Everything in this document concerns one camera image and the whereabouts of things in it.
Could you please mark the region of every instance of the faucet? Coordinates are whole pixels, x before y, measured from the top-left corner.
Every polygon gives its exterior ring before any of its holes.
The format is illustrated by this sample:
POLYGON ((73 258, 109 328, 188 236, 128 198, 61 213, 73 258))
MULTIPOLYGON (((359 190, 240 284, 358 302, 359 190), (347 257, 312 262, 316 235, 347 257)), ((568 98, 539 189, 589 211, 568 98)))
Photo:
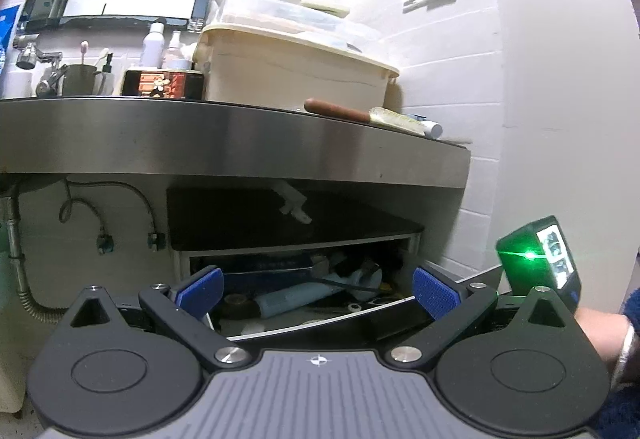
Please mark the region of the faucet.
POLYGON ((38 49, 37 34, 23 34, 14 38, 14 49, 20 49, 15 65, 20 69, 31 70, 36 62, 51 63, 50 69, 46 69, 36 86, 36 96, 39 98, 51 98, 58 95, 60 78, 66 73, 68 66, 58 68, 62 53, 43 53, 38 49))

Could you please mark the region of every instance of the fuzzy blue fabric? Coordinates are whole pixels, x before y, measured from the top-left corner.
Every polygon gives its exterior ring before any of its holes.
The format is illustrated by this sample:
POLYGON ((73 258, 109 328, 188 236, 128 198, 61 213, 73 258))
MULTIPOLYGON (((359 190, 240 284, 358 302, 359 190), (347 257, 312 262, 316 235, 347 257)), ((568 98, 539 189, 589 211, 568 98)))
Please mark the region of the fuzzy blue fabric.
MULTIPOLYGON (((624 314, 640 331, 640 289, 625 304, 624 314)), ((632 385, 609 394, 591 425, 603 439, 637 439, 640 437, 640 386, 632 385)))

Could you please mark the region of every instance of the drain pipe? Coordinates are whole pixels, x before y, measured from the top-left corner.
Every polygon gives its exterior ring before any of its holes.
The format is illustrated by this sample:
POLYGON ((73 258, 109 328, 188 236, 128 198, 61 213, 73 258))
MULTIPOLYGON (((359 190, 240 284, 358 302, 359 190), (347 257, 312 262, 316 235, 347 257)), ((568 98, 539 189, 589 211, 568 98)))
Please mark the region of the drain pipe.
POLYGON ((20 243, 20 207, 18 203, 18 184, 12 184, 8 192, 0 197, 2 212, 4 213, 7 234, 9 236, 9 260, 14 267, 18 286, 18 298, 25 311, 36 320, 48 324, 57 324, 66 309, 45 307, 40 305, 29 288, 27 271, 24 268, 24 254, 20 243))

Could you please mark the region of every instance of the mug handle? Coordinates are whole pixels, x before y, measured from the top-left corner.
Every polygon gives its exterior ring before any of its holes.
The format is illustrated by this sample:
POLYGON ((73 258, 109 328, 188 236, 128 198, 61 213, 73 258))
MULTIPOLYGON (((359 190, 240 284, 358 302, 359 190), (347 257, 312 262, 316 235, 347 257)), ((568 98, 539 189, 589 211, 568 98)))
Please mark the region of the mug handle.
POLYGON ((102 92, 104 90, 104 82, 107 80, 107 75, 104 72, 102 72, 101 70, 96 70, 94 72, 94 76, 97 76, 98 74, 100 74, 102 76, 102 81, 100 82, 100 87, 98 88, 97 96, 101 96, 102 92))

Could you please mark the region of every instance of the black cord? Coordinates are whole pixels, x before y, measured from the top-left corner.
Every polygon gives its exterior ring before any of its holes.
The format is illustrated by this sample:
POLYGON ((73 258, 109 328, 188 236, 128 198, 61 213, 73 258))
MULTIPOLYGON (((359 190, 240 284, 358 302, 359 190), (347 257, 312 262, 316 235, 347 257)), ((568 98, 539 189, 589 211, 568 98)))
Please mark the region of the black cord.
POLYGON ((364 287, 360 285, 343 284, 342 282, 335 282, 333 280, 327 280, 326 278, 312 278, 311 282, 326 284, 326 285, 335 285, 336 287, 342 287, 347 291, 367 291, 369 293, 376 293, 376 294, 382 293, 380 289, 376 289, 374 287, 364 287))
POLYGON ((153 232, 158 232, 158 225, 156 224, 156 216, 154 214, 154 210, 151 207, 151 203, 145 197, 140 190, 138 190, 135 186, 131 186, 131 184, 123 183, 121 181, 93 181, 90 183, 77 183, 75 181, 66 181, 65 184, 70 184, 71 186, 77 186, 78 188, 95 188, 96 186, 119 186, 120 188, 126 188, 127 190, 135 193, 142 202, 144 202, 145 208, 149 216, 151 217, 151 225, 153 226, 153 232))
POLYGON ((60 223, 68 223, 69 219, 71 218, 74 204, 82 204, 83 206, 89 208, 100 222, 100 235, 106 234, 107 224, 105 223, 102 214, 98 211, 98 208, 96 208, 91 202, 83 199, 82 197, 72 197, 71 188, 69 187, 69 181, 65 179, 63 182, 65 185, 66 200, 62 203, 62 206, 60 206, 60 211, 58 212, 58 220, 60 221, 60 223))

